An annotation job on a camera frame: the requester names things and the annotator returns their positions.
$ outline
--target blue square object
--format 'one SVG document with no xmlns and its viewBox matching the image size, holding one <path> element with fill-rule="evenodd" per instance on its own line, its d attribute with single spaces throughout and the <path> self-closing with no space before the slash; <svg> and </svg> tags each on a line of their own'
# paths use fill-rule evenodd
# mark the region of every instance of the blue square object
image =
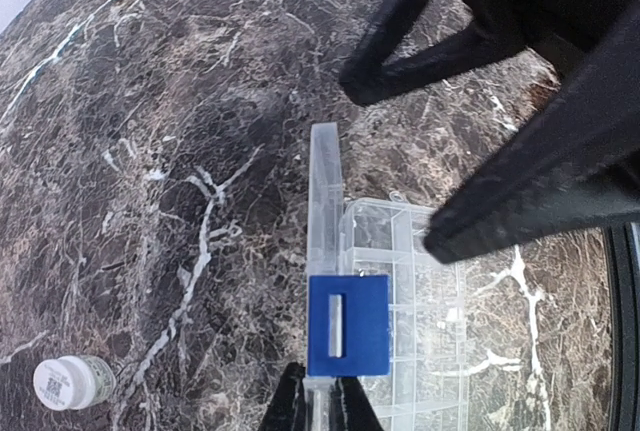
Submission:
<svg viewBox="0 0 640 431">
<path fill-rule="evenodd" d="M 342 301 L 342 354 L 331 356 L 331 297 Z M 389 276 L 309 278 L 309 376 L 382 376 L 389 363 Z"/>
</svg>

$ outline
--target transparent compartment organizer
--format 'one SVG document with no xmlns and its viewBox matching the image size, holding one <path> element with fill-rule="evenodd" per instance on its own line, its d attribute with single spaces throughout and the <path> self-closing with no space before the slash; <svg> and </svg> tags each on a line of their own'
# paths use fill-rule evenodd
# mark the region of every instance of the transparent compartment organizer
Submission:
<svg viewBox="0 0 640 431">
<path fill-rule="evenodd" d="M 389 275 L 391 373 L 360 378 L 389 431 L 467 429 L 464 265 L 443 266 L 423 249 L 430 214 L 429 208 L 370 198 L 344 209 L 337 126 L 313 126 L 307 273 Z M 328 430 L 332 382 L 305 379 L 310 429 Z"/>
</svg>

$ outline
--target white bottle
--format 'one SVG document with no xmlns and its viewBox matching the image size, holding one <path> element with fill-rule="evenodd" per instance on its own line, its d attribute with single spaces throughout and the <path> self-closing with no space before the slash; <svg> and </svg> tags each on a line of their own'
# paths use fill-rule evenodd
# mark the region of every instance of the white bottle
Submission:
<svg viewBox="0 0 640 431">
<path fill-rule="evenodd" d="M 33 386 L 49 409 L 85 409 L 111 396 L 116 377 L 95 356 L 63 356 L 40 363 L 33 373 Z"/>
</svg>

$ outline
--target qr code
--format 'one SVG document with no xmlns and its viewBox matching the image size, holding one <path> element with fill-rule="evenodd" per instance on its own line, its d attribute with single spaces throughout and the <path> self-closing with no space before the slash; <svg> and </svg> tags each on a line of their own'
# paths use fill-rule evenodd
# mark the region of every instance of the qr code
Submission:
<svg viewBox="0 0 640 431">
<path fill-rule="evenodd" d="M 56 398 L 59 398 L 61 389 L 62 383 L 60 381 L 49 378 L 49 382 L 47 383 L 47 393 L 51 393 Z"/>
</svg>

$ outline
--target brown marble surface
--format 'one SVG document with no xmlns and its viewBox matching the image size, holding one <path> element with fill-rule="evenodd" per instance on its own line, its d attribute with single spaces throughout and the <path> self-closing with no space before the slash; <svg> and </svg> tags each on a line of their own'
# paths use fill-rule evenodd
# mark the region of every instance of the brown marble surface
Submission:
<svg viewBox="0 0 640 431">
<path fill-rule="evenodd" d="M 311 124 L 347 196 L 437 206 L 552 87 L 525 53 L 359 109 L 336 74 L 379 2 L 34 0 L 0 36 L 0 429 L 255 429 L 304 359 Z M 467 19 L 436 0 L 401 52 Z M 469 428 L 603 429 L 599 233 L 515 256 L 469 263 Z M 69 353 L 113 365 L 109 403 L 37 402 Z"/>
</svg>

